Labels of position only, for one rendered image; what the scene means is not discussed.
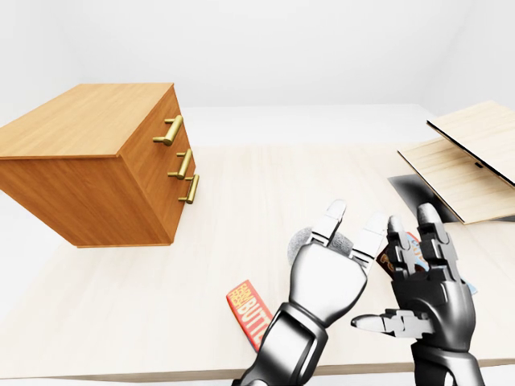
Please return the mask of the grey speckled bowl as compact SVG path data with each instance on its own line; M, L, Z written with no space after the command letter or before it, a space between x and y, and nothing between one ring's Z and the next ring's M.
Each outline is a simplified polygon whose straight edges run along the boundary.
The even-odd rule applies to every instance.
M307 227L297 231L287 247L287 259L289 265L293 265L295 258L303 245L308 242L310 238L312 228ZM343 234L336 232L331 242L328 244L328 248L336 251L337 253L348 257L352 251L353 243L345 237Z

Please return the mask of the wooden cabinet drawer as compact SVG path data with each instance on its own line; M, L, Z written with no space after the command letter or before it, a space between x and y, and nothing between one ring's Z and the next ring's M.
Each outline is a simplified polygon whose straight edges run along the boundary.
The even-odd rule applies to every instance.
M172 163L172 171L177 171L182 162L182 158L175 157ZM186 177L191 177L195 174L195 161L192 154L192 160L190 161L189 167L187 169ZM167 231L168 236L170 237L171 243L175 239L176 229L179 224L179 219L183 211L183 207L186 204L185 202L178 201L179 197L184 197L187 194L190 182L183 180L179 180L176 177L168 177L167 173L170 172L166 170L166 175L164 177L163 186L165 198L163 201L163 225Z
M171 146L150 142L147 147L150 153L142 168L146 193L163 227L169 228L182 205L177 198L187 192L187 181L167 175L180 171L185 153L190 148L184 126L181 126Z
M121 149L121 156L145 192L142 168L150 153L147 146L153 142L153 137L167 133L170 125L164 123L166 118L180 114L175 89L170 87Z

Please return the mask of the wooden cabinet with drawers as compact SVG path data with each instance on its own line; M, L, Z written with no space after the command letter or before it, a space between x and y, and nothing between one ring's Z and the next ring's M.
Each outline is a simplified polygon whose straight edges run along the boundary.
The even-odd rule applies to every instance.
M0 190L77 247L168 245L121 149L171 83L80 84L0 128Z

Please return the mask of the pale wooden board, dark edge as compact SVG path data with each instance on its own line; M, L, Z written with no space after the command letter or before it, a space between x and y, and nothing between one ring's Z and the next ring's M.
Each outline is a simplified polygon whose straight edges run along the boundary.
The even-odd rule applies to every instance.
M515 111L495 101L431 118L427 124L515 186Z

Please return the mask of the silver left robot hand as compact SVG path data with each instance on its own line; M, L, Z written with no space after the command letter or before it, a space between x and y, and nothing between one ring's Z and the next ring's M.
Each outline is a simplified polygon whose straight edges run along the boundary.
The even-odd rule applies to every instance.
M346 210L335 200L315 222L306 243L293 261L289 301L322 326L328 327L345 315L361 296L370 269L385 238L387 218L374 214L345 254L336 250L337 232Z

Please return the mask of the blue and brown cookie box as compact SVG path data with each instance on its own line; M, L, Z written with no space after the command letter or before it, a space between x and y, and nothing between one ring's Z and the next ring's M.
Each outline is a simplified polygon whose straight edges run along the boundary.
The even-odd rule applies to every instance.
M427 271L429 269L429 265L425 258L422 256L422 250L419 245L419 239L414 236L412 233L407 232L407 239L410 242L410 247L415 255L415 269L417 271ZM384 271L394 279L394 266L389 261L388 256L388 247L385 247L383 251L376 258L376 262L384 269Z

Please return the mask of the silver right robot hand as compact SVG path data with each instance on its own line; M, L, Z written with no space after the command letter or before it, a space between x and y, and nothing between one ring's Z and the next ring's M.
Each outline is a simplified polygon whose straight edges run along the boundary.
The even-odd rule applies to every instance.
M389 218L388 257L393 266L392 288L399 305L384 314L355 317L351 325L395 337L416 338L446 351L466 352L476 325L472 294L458 270L455 246L430 203L418 207L420 249L429 265L415 268L415 253L402 222Z

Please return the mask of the red butter box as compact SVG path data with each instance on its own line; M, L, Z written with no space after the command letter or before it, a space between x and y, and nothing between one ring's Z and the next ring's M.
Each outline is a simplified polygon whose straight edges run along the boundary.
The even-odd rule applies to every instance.
M226 295L227 303L249 343L259 352L273 315L249 280Z

